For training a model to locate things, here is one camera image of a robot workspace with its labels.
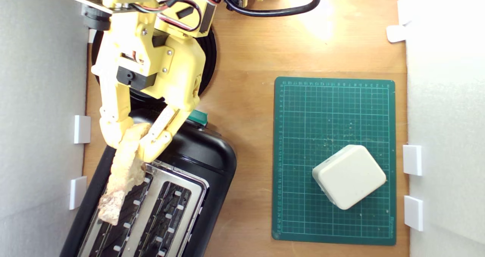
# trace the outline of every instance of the wooden surface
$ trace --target wooden surface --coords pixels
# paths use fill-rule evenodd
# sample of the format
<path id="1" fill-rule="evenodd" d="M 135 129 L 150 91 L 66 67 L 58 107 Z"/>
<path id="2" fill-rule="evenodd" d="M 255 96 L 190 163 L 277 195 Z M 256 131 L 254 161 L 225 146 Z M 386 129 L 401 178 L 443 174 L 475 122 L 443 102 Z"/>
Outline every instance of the wooden surface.
<path id="1" fill-rule="evenodd" d="M 266 0 L 271 8 L 305 0 Z M 407 142 L 405 46 L 390 44 L 386 26 L 396 24 L 397 0 L 322 0 L 313 12 L 280 18 L 244 17 L 219 7 L 213 82 L 201 97 L 212 128 L 233 144 L 238 167 L 210 244 L 208 257 L 409 256 L 404 225 L 402 146 Z M 275 241 L 271 238 L 272 124 L 277 76 L 391 79 L 396 83 L 397 244 L 364 246 Z M 100 94 L 90 76 L 87 114 L 92 143 L 84 174 L 92 176 L 104 149 L 99 130 Z"/>

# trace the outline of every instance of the green cutting mat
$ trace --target green cutting mat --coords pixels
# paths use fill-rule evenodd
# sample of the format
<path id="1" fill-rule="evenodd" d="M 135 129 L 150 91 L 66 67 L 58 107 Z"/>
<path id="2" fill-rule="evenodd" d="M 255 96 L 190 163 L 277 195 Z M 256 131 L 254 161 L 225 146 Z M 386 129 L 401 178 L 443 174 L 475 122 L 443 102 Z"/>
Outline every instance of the green cutting mat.
<path id="1" fill-rule="evenodd" d="M 279 77 L 274 93 L 272 236 L 276 240 L 395 245 L 394 82 Z M 364 145 L 386 183 L 348 210 L 329 202 L 313 167 Z"/>

